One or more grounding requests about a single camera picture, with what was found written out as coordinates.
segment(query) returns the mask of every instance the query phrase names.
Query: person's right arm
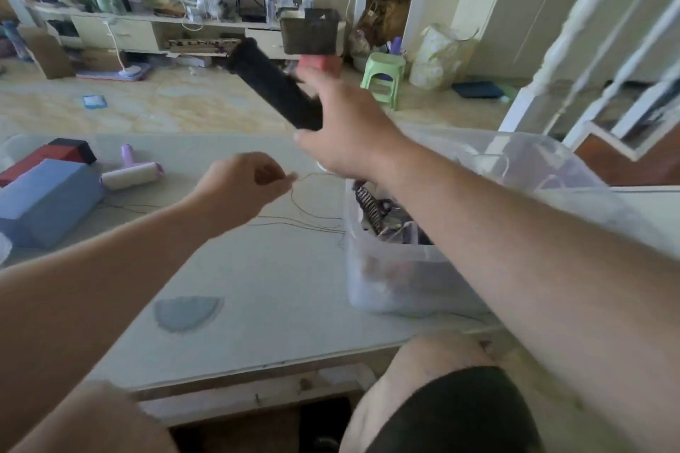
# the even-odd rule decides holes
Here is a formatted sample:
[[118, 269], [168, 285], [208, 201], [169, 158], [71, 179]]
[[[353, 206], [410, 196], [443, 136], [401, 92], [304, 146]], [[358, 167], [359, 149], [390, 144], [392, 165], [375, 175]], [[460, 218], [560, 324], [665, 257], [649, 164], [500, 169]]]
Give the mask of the person's right arm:
[[299, 145], [387, 188], [507, 328], [640, 448], [680, 443], [680, 263], [504, 189], [406, 138], [368, 91], [322, 72]]

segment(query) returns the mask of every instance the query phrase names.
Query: person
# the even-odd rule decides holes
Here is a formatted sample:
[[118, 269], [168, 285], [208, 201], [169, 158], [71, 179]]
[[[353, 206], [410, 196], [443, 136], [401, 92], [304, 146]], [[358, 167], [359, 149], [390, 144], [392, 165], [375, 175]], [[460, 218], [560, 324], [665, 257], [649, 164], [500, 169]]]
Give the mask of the person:
[[[324, 107], [322, 130], [297, 132], [302, 149], [332, 172], [386, 187], [541, 363], [640, 449], [676, 450], [678, 261], [410, 141], [368, 91], [313, 69], [299, 76]], [[0, 449], [176, 451], [121, 389], [81, 381], [198, 248], [246, 224], [294, 180], [263, 153], [217, 161], [176, 204], [3, 270]], [[398, 351], [341, 445], [416, 448], [541, 446], [505, 374], [474, 341], [442, 332]]]

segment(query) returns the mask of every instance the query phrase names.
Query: person's left arm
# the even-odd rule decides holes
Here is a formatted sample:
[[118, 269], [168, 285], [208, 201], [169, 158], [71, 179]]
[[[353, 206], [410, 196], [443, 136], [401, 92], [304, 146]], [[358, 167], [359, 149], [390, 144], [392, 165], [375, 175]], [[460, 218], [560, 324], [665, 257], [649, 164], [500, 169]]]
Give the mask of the person's left arm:
[[181, 202], [0, 272], [0, 451], [84, 378], [194, 251], [294, 180], [264, 153], [218, 161]]

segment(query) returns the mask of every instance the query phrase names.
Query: lint roller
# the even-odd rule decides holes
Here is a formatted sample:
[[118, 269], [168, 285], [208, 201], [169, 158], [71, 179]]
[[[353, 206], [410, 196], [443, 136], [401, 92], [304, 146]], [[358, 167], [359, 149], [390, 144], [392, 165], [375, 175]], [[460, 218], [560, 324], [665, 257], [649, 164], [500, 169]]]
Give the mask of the lint roller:
[[123, 166], [111, 172], [101, 174], [101, 183], [108, 190], [123, 190], [136, 187], [138, 184], [151, 183], [163, 177], [163, 167], [156, 161], [136, 164], [132, 156], [134, 151], [130, 144], [120, 148]]
[[257, 46], [246, 38], [221, 60], [226, 69], [237, 74], [296, 129], [318, 131], [323, 123], [319, 97], [310, 97], [290, 76], [285, 75]]

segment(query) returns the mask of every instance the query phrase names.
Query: hand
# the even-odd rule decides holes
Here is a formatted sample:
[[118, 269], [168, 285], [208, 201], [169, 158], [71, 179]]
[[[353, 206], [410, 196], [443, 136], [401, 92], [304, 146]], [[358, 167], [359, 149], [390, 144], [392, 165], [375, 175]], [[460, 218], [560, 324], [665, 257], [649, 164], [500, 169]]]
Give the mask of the hand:
[[298, 130], [298, 145], [331, 172], [378, 182], [381, 160], [406, 137], [370, 91], [315, 68], [300, 68], [297, 75], [317, 90], [324, 108], [323, 129]]
[[216, 161], [182, 202], [215, 238], [258, 216], [262, 207], [287, 193], [297, 174], [286, 175], [264, 153], [243, 153]]

